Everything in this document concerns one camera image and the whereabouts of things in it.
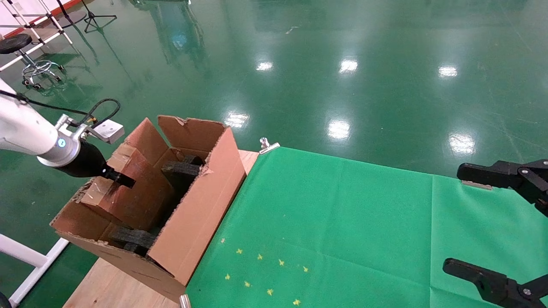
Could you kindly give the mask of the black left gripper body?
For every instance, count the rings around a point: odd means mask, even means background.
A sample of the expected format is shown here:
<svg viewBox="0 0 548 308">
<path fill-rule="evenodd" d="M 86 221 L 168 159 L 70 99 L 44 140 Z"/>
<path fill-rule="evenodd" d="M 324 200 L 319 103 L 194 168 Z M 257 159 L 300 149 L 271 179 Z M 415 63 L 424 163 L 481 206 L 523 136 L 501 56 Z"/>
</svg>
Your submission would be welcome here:
<svg viewBox="0 0 548 308">
<path fill-rule="evenodd" d="M 85 141 L 80 142 L 80 151 L 72 162 L 55 169 L 75 178 L 103 177 L 112 171 L 98 148 Z"/>
</svg>

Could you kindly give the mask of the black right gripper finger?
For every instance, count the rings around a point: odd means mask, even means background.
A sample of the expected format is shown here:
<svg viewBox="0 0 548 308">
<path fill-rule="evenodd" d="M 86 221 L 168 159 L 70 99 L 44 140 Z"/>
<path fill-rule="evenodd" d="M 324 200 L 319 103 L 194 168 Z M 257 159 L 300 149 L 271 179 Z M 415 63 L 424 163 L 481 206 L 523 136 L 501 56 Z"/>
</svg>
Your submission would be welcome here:
<svg viewBox="0 0 548 308">
<path fill-rule="evenodd" d="M 511 188 L 548 216 L 547 160 L 525 164 L 498 160 L 491 166 L 463 163 L 458 168 L 457 178 L 491 187 Z"/>
<path fill-rule="evenodd" d="M 545 308 L 542 298 L 548 294 L 548 275 L 542 275 L 525 284 L 499 272 L 448 258 L 443 271 L 448 275 L 471 282 L 486 302 L 502 308 Z"/>
</svg>

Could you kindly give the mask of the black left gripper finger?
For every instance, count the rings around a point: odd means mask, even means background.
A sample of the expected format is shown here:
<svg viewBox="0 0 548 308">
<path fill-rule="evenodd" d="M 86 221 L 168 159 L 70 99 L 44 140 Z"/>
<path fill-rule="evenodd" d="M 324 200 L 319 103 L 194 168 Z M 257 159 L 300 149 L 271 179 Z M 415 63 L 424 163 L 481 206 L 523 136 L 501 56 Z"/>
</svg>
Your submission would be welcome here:
<svg viewBox="0 0 548 308">
<path fill-rule="evenodd" d="M 106 166 L 104 168 L 104 177 L 106 179 L 112 180 L 114 183 L 120 184 L 124 187 L 133 188 L 136 181 L 133 178 L 122 174 L 121 172 L 116 171 L 111 166 Z"/>
</svg>

